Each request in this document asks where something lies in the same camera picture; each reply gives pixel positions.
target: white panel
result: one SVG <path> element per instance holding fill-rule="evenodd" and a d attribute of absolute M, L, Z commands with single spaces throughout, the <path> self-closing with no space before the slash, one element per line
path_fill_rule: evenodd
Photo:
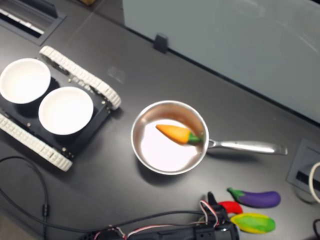
<path fill-rule="evenodd" d="M 320 5 L 123 0 L 127 27 L 320 122 Z"/>

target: yellow toy vegetable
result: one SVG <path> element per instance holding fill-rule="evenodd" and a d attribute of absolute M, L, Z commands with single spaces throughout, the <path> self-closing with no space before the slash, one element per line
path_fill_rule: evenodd
<path fill-rule="evenodd" d="M 201 142 L 201 138 L 193 135 L 189 129 L 179 126 L 162 125 L 155 126 L 161 133 L 178 144 L 194 144 Z"/>
<path fill-rule="evenodd" d="M 252 234 L 265 234 L 275 230 L 276 223 L 268 216 L 258 213 L 241 213 L 230 218 L 240 230 Z"/>

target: saucepan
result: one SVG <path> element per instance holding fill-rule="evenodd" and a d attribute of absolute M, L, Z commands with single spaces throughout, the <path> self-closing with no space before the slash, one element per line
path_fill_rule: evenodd
<path fill-rule="evenodd" d="M 188 128 L 203 141 L 196 145 L 178 144 L 156 129 L 156 125 Z M 135 119 L 131 144 L 139 161 L 150 170 L 178 175 L 197 166 L 208 149 L 225 148 L 261 154 L 287 155 L 287 148 L 260 141 L 216 141 L 209 139 L 207 125 L 191 106 L 173 100 L 159 101 L 146 107 Z"/>

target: black cable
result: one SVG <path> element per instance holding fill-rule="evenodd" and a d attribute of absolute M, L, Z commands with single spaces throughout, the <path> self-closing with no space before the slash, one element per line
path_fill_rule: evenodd
<path fill-rule="evenodd" d="M 21 157 L 21 156 L 9 156 L 9 157 L 5 157 L 5 158 L 0 159 L 0 163 L 5 161 L 5 160 L 8 160 L 8 159 L 22 159 L 22 160 L 25 160 L 26 162 L 30 163 L 32 165 L 32 167 L 34 167 L 34 170 L 36 171 L 36 173 L 39 175 L 41 183 L 44 184 L 45 193 L 48 194 L 47 186 L 45 184 L 45 181 L 44 181 L 40 171 L 38 170 L 38 168 L 36 167 L 36 165 L 32 161 L 30 161 L 30 160 L 28 160 L 28 159 L 26 159 L 24 157 Z M 115 225 L 112 225 L 112 226 L 83 230 L 83 229 L 77 229 L 77 228 L 72 228 L 72 227 L 56 225 L 56 224 L 52 224 L 52 223 L 46 222 L 44 220 L 41 220 L 41 219 L 37 218 L 36 216 L 33 216 L 32 214 L 30 214 L 26 210 L 24 210 L 19 205 L 17 205 L 10 197 L 8 197 L 8 195 L 6 195 L 6 193 L 1 188 L 0 188 L 0 194 L 11 205 L 13 205 L 17 210 L 19 210 L 21 213 L 26 215 L 28 218 L 30 218 L 30 219 L 38 222 L 38 223 L 41 223 L 41 224 L 43 224 L 44 226 L 47 226 L 47 227 L 60 229 L 60 230 L 64 230 L 64 231 L 69 231 L 69 232 L 76 232 L 76 233 L 100 232 L 100 231 L 104 231 L 104 230 L 108 230 L 108 229 L 112 229 L 112 228 L 116 228 L 116 227 L 121 227 L 121 226 L 128 225 L 128 224 L 133 224 L 133 223 L 136 223 L 136 222 L 140 222 L 140 221 L 144 221 L 144 220 L 148 220 L 148 219 L 153 219 L 153 218 L 158 218 L 158 217 L 162 217 L 162 216 L 167 216 L 167 215 L 172 215 L 172 214 L 197 214 L 197 215 L 203 215 L 203 212 L 201 212 L 201 211 L 185 211 L 185 210 L 167 211 L 167 212 L 161 212 L 161 213 L 157 213 L 157 214 L 153 214 L 153 215 L 149 215 L 149 216 L 144 216 L 144 217 L 132 219 L 132 220 L 121 222 L 121 223 L 118 223 L 118 224 L 115 224 Z"/>
<path fill-rule="evenodd" d="M 35 171 L 35 173 L 37 174 L 38 178 L 40 179 L 41 185 L 43 187 L 43 193 L 44 193 L 44 204 L 42 206 L 43 240 L 47 240 L 47 225 L 46 225 L 46 223 L 47 223 L 48 211 L 44 212 L 44 209 L 48 209 L 49 208 L 49 204 L 48 204 L 48 198 L 49 197 L 48 197 L 48 188 L 47 188 L 46 182 L 44 180 L 44 177 L 42 176 L 42 174 L 39 171 L 39 169 L 37 168 L 37 166 L 31 160 L 29 160 L 27 158 L 24 158 L 24 157 L 21 157 L 21 156 L 4 157 L 4 158 L 0 159 L 0 163 L 4 162 L 6 160 L 10 160 L 10 159 L 20 159 L 20 160 L 23 160 L 23 161 L 29 163 L 29 165 L 32 167 L 32 169 Z"/>
<path fill-rule="evenodd" d="M 316 235 L 316 237 L 320 240 L 320 234 L 318 233 L 318 230 L 317 230 L 317 222 L 320 222 L 320 219 L 316 219 L 313 221 L 313 231 L 314 231 L 314 234 Z"/>

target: white bowl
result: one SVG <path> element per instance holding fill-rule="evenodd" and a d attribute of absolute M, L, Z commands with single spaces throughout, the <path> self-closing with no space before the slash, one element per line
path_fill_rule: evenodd
<path fill-rule="evenodd" d="M 23 58 L 10 63 L 0 75 L 0 94 L 14 104 L 40 98 L 50 85 L 50 70 L 42 61 Z"/>
<path fill-rule="evenodd" d="M 91 97 L 77 87 L 61 87 L 50 92 L 39 107 L 42 126 L 56 135 L 69 135 L 83 129 L 94 113 Z"/>

